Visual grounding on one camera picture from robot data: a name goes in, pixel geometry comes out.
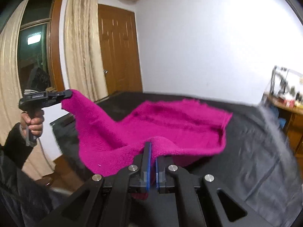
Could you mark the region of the black sleeved left forearm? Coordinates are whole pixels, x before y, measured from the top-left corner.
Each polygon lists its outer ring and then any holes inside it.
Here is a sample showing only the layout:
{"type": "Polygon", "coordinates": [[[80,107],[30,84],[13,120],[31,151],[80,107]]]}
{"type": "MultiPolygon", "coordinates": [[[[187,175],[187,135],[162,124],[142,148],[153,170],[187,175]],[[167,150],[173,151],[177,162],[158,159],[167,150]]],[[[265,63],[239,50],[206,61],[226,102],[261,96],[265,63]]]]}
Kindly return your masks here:
{"type": "Polygon", "coordinates": [[[8,157],[19,169],[23,168],[33,147],[26,145],[26,140],[21,134],[20,122],[16,123],[9,132],[5,145],[1,147],[4,155],[8,157]]]}

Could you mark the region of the person's left hand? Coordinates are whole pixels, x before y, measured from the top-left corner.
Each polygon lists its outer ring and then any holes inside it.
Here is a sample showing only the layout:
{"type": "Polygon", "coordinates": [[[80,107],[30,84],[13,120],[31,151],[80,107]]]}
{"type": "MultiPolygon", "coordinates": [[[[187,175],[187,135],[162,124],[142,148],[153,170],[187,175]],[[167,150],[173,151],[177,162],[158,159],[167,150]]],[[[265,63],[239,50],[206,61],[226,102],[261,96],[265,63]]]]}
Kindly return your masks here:
{"type": "Polygon", "coordinates": [[[37,110],[33,118],[28,113],[22,112],[20,116],[20,132],[24,138],[27,135],[27,128],[35,137],[41,137],[43,133],[44,111],[37,110]]]}

